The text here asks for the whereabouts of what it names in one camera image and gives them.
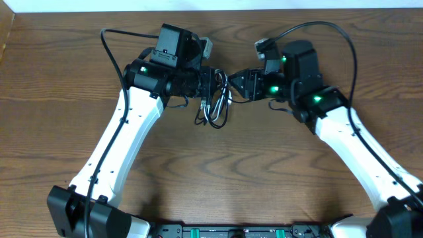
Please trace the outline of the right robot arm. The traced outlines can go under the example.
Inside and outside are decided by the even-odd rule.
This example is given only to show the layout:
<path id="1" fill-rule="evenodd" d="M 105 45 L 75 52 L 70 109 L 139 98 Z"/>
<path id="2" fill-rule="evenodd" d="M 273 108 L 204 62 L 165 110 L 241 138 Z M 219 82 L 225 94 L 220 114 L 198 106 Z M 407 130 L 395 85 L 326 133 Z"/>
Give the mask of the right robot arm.
<path id="1" fill-rule="evenodd" d="M 372 219 L 347 216 L 321 229 L 321 237 L 421 237 L 422 181 L 402 168 L 364 127 L 348 99 L 325 85 L 317 53 L 309 41 L 290 42 L 281 53 L 275 44 L 260 53 L 263 69 L 229 77 L 245 99 L 286 101 L 295 119 L 330 146 L 364 188 L 377 212 Z"/>

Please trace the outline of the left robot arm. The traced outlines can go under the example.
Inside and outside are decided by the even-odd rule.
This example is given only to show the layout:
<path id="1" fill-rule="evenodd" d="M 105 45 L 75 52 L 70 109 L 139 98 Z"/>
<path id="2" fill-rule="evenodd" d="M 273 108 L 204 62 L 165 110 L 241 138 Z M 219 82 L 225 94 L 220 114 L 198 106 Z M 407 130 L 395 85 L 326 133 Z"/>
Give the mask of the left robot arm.
<path id="1" fill-rule="evenodd" d="M 55 186 L 47 206 L 61 237 L 147 237 L 151 224 L 119 209 L 129 171 L 171 97 L 200 98 L 210 105 L 215 71 L 209 38 L 164 24 L 157 44 L 125 69 L 116 109 L 95 150 L 67 188 Z"/>

